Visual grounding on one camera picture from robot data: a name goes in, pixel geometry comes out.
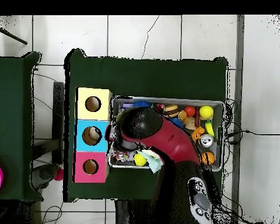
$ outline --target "green table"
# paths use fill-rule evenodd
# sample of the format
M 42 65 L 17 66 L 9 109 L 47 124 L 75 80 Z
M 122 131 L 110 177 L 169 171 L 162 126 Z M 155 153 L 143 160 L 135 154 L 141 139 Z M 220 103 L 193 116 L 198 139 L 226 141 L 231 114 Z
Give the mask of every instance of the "green table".
M 32 168 L 32 69 L 40 54 L 0 57 L 0 199 L 41 200 L 30 186 Z
M 225 58 L 214 61 L 135 60 L 85 57 L 73 49 L 65 59 L 65 169 L 64 200 L 120 198 L 149 200 L 157 174 L 148 170 L 110 168 L 103 184 L 73 183 L 72 159 L 75 125 L 75 88 L 109 89 L 113 95 L 219 100 L 226 95 Z M 222 172 L 215 173 L 221 190 Z

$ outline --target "orange ball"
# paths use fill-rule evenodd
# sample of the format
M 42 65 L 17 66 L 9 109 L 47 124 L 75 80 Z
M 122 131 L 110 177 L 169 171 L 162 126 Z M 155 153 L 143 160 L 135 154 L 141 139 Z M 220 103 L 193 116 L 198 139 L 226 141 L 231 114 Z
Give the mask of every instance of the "orange ball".
M 215 156 L 211 152 L 204 152 L 201 156 L 201 162 L 205 165 L 212 165 L 215 162 Z

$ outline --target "stacked cube boxes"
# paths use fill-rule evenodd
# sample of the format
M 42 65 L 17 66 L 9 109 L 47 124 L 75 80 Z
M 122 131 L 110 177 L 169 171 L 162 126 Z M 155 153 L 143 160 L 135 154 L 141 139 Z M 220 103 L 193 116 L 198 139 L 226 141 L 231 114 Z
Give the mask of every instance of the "stacked cube boxes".
M 107 89 L 92 89 L 80 87 L 77 89 L 76 104 L 78 107 L 75 117 L 78 117 L 76 126 L 76 149 L 74 162 L 74 182 L 75 183 L 104 183 L 109 173 L 107 163 L 108 143 L 104 139 L 105 131 L 110 123 L 110 99 L 112 94 Z M 86 108 L 86 101 L 89 97 L 99 100 L 99 109 L 89 111 Z M 96 127 L 101 133 L 101 140 L 96 145 L 88 145 L 84 142 L 82 135 L 87 127 Z M 83 164 L 87 160 L 94 160 L 98 165 L 95 173 L 87 174 L 83 169 Z

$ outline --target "yellow box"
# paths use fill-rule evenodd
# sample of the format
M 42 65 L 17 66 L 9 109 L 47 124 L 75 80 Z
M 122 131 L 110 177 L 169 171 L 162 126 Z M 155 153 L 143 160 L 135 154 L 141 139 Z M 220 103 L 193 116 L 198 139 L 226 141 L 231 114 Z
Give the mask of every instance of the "yellow box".
M 112 93 L 108 89 L 78 88 L 78 119 L 110 120 L 111 98 Z

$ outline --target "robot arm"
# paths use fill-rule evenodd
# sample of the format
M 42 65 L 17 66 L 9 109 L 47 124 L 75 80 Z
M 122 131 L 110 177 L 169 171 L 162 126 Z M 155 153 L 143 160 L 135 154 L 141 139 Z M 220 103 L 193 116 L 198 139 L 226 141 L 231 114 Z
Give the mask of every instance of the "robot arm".
M 128 143 L 154 150 L 164 166 L 159 172 L 153 199 L 156 224 L 212 224 L 209 198 L 218 199 L 212 171 L 201 170 L 191 138 L 155 110 L 133 108 L 120 121 L 120 135 Z M 208 184 L 202 179 L 206 175 Z

